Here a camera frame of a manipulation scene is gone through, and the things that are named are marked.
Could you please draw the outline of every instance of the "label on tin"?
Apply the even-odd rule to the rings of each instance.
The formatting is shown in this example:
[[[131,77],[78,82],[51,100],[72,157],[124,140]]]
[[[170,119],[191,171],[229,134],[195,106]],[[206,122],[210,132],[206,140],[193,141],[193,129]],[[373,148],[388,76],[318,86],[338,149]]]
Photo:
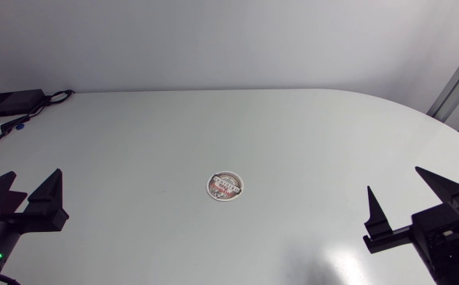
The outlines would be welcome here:
[[[240,196],[244,190],[244,182],[236,174],[229,171],[221,171],[212,175],[207,182],[207,192],[217,201],[231,201]]]

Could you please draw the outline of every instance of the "gray wall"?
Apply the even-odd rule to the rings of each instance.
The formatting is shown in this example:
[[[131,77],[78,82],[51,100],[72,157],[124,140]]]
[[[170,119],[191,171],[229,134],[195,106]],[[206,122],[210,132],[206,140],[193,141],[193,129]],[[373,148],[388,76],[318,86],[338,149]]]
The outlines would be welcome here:
[[[0,0],[0,92],[333,88],[425,112],[458,64],[458,0]]]

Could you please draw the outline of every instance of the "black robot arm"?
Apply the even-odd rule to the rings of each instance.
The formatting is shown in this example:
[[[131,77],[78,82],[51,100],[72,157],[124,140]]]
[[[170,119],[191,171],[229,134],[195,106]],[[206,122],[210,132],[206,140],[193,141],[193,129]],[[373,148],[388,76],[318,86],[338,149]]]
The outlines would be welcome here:
[[[28,198],[23,213],[15,213],[26,193],[10,191],[15,173],[0,177],[0,272],[22,234],[60,231],[68,214],[63,210],[63,173],[57,169]],[[0,280],[12,281],[0,275]]]
[[[437,284],[459,285],[459,184],[420,167],[416,171],[442,204],[412,215],[412,224],[392,230],[368,187],[369,236],[363,237],[371,253],[412,243]]]

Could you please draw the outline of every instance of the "black power brick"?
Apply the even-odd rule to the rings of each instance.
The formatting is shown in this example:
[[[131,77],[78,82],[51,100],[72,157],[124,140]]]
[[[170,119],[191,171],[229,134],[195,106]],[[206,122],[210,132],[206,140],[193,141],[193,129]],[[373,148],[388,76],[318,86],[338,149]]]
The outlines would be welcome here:
[[[44,98],[41,89],[0,93],[0,116],[29,114]]]

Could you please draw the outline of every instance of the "white table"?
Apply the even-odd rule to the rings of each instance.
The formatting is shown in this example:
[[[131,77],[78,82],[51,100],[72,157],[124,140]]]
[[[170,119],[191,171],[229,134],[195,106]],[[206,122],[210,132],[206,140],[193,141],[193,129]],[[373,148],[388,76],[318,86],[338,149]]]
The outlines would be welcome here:
[[[75,94],[0,141],[32,192],[64,173],[60,233],[26,234],[3,274],[33,284],[429,284],[412,245],[371,255],[370,185],[393,228],[459,182],[459,134],[326,89]],[[229,170],[231,202],[206,182]],[[19,211],[25,208],[24,203]]]

